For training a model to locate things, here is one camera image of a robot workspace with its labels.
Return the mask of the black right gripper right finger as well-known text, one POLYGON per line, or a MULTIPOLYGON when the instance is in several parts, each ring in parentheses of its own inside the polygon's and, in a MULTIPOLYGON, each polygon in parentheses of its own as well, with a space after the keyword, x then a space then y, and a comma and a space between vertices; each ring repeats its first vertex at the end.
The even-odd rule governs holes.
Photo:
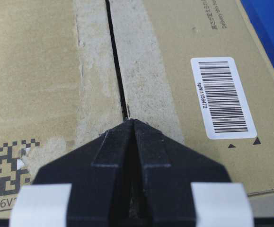
POLYGON ((133 191, 148 227, 252 227, 243 185, 220 163, 133 121, 133 191))

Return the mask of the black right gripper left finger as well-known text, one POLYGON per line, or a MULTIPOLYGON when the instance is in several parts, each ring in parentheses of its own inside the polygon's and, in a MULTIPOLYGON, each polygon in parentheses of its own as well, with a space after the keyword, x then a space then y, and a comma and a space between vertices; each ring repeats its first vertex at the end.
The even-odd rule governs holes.
POLYGON ((44 165, 33 183, 20 189, 12 227, 115 227, 129 217, 127 151, 133 122, 44 165))

